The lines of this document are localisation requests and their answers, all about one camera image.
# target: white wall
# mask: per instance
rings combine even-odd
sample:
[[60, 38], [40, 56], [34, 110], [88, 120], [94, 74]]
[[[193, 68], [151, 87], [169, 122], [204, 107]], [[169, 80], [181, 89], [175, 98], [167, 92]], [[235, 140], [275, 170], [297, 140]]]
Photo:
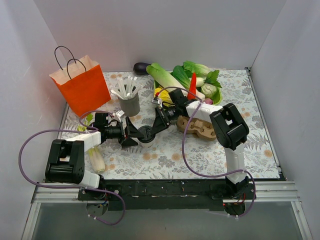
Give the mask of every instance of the white wall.
[[104, 71], [252, 66], [285, 0], [34, 0], [59, 45]]
[[320, 239], [320, 0], [287, 0], [253, 66], [252, 79], [280, 165], [294, 180]]
[[[35, 3], [0, 0], [0, 32], [0, 239], [18, 240], [35, 189], [20, 174], [20, 146], [33, 133], [58, 128], [65, 101], [48, 76], [58, 69], [57, 44]], [[23, 166], [36, 181], [44, 178], [56, 136], [48, 133], [26, 147]]]

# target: floral tablecloth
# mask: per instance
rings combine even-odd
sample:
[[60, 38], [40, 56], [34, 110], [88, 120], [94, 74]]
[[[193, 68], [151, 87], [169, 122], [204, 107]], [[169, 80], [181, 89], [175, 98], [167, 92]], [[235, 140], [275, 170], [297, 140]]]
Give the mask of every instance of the floral tablecloth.
[[[105, 72], [104, 77], [109, 90], [116, 87], [116, 77], [124, 80], [133, 72]], [[257, 102], [245, 70], [221, 70], [219, 82], [222, 85], [222, 106], [227, 103], [236, 105], [245, 119], [250, 134], [244, 148], [246, 169], [254, 178], [279, 178], [275, 158], [269, 144], [267, 133], [257, 106]], [[140, 113], [131, 117], [137, 127], [152, 126], [155, 117], [155, 106], [151, 103], [154, 93], [154, 81], [149, 75], [140, 76], [137, 84], [143, 85], [139, 91]], [[116, 112], [120, 109], [115, 96], [100, 109]], [[76, 130], [78, 117], [69, 108], [64, 129]], [[63, 133], [63, 139], [73, 137], [72, 133]], [[116, 139], [107, 140], [98, 148], [104, 158], [105, 179], [195, 179], [199, 176], [191, 173], [184, 164], [181, 144], [183, 133], [177, 127], [156, 135], [153, 146], [142, 148], [140, 145], [124, 148]], [[218, 175], [227, 171], [224, 148], [215, 141], [206, 141], [195, 135], [187, 135], [185, 143], [186, 158], [190, 166], [198, 173]], [[85, 157], [85, 167], [93, 172], [89, 158]]]

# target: white stick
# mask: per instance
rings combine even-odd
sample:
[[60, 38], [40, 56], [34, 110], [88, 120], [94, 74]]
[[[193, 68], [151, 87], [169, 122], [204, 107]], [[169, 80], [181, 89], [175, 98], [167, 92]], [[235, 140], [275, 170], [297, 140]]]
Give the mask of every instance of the white stick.
[[122, 94], [118, 90], [111, 89], [111, 93], [117, 95], [120, 99], [125, 100]]
[[130, 86], [130, 94], [132, 94], [135, 85], [136, 85], [135, 82], [132, 81], [132, 82], [131, 82], [131, 86]]
[[125, 87], [125, 91], [128, 94], [130, 94], [130, 89], [131, 89], [131, 83], [132, 83], [132, 80], [131, 80], [131, 76], [128, 76], [128, 81], [126, 82], [126, 87]]
[[126, 93], [126, 89], [125, 89], [125, 85], [124, 85], [124, 81], [121, 79], [121, 78], [117, 78], [118, 80], [118, 85], [119, 85], [119, 90], [120, 90], [120, 93], [123, 95], [123, 96], [127, 96], [127, 93]]
[[134, 97], [134, 96], [138, 93], [138, 91], [141, 89], [141, 87], [142, 87], [142, 85], [139, 85], [139, 86], [137, 86], [137, 87], [135, 88], [135, 90], [134, 90], [133, 93], [132, 93], [132, 97]]

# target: gray cup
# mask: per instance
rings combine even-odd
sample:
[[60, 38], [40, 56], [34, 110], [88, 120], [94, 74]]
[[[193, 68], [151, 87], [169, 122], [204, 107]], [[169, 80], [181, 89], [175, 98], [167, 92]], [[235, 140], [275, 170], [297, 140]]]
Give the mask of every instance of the gray cup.
[[118, 99], [119, 99], [121, 110], [124, 111], [126, 116], [133, 117], [140, 112], [140, 103], [139, 103], [138, 93], [133, 98], [130, 98], [130, 99], [123, 100], [119, 97]]

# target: egg carton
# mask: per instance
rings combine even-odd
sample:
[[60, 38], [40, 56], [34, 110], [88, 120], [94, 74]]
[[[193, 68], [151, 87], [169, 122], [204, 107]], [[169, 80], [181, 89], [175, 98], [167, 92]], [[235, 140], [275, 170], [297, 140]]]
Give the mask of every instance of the egg carton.
[[[176, 122], [176, 126], [179, 131], [184, 132], [189, 121], [189, 117], [179, 116]], [[216, 133], [214, 127], [210, 122], [193, 118], [186, 131], [187, 134], [196, 134], [199, 138], [204, 140], [213, 141], [215, 140]]]

